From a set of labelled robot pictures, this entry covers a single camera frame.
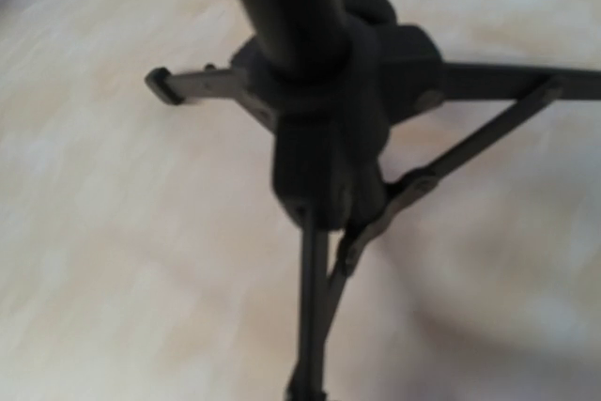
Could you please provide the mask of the black tripod shock-mount stand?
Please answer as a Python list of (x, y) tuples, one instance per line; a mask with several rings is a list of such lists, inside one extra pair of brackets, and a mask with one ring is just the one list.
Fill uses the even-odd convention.
[[(454, 63), (388, 0), (240, 0), (254, 35), (226, 69), (145, 79), (168, 105), (235, 101), (274, 137), (272, 189), (301, 231), (297, 363), (285, 396), (323, 400), (324, 352), (347, 280), (401, 211), (556, 100), (600, 98), (593, 70)], [(425, 166), (386, 181), (393, 126), (455, 100), (508, 107)]]

